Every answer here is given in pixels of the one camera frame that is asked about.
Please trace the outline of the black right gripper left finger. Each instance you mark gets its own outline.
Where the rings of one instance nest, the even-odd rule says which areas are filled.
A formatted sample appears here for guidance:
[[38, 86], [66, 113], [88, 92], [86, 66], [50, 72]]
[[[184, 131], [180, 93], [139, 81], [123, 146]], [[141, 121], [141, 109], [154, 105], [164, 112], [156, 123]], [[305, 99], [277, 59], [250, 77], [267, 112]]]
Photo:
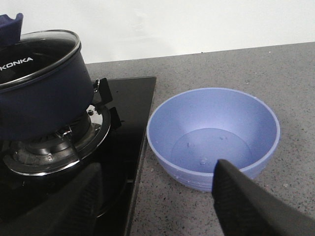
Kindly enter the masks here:
[[91, 236], [102, 204], [99, 163], [88, 165], [59, 192], [0, 227], [2, 236]]

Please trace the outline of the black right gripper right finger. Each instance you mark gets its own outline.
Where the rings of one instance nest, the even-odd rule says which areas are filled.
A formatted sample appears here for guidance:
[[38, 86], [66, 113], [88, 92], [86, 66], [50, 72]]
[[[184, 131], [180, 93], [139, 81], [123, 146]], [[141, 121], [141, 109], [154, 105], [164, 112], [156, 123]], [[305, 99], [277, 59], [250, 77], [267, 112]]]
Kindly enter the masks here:
[[214, 208], [226, 236], [313, 236], [314, 219], [286, 205], [235, 166], [217, 161]]

